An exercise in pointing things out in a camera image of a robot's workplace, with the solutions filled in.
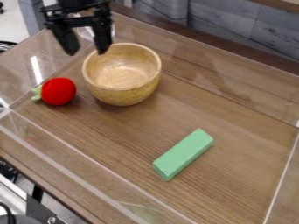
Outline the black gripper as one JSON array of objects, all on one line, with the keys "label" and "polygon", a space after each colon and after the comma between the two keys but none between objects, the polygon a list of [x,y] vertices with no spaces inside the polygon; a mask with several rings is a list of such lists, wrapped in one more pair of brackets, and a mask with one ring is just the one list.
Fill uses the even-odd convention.
[{"label": "black gripper", "polygon": [[50,29],[62,51],[73,56],[80,42],[70,28],[92,26],[97,53],[104,54],[112,45],[109,0],[57,0],[40,8],[45,27]]}]

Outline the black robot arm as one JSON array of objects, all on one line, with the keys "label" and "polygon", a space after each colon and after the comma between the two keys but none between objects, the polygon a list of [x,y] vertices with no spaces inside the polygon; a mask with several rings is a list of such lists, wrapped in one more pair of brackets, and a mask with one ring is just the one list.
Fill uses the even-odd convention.
[{"label": "black robot arm", "polygon": [[89,27],[98,54],[112,45],[112,14],[109,0],[57,0],[57,3],[40,8],[44,25],[56,38],[62,51],[73,56],[80,42],[73,28]]}]

